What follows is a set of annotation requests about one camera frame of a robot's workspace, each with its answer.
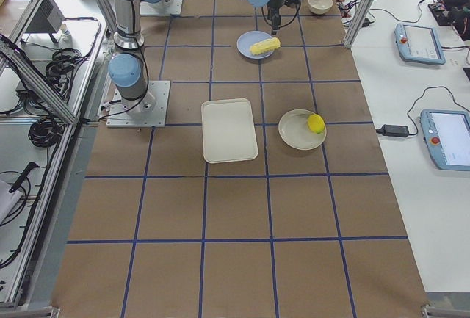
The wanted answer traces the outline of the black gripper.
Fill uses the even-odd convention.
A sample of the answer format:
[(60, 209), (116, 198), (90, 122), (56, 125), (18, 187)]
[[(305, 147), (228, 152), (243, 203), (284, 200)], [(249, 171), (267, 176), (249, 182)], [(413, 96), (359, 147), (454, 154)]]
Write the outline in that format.
[(285, 4), (285, 0), (269, 0), (267, 3), (268, 15), (271, 19), (271, 34), (275, 35), (281, 28), (280, 8)]

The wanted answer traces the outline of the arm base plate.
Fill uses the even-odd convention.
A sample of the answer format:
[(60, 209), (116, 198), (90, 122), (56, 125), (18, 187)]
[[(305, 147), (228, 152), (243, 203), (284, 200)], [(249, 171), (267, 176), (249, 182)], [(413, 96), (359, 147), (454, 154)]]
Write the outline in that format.
[(170, 81), (150, 81), (147, 95), (132, 110), (133, 104), (122, 99), (115, 89), (115, 99), (120, 100), (110, 107), (106, 126), (110, 128), (164, 127), (170, 95)]
[(142, 16), (171, 16), (180, 15), (183, 0), (173, 0), (170, 4), (149, 4), (140, 0), (140, 14)]

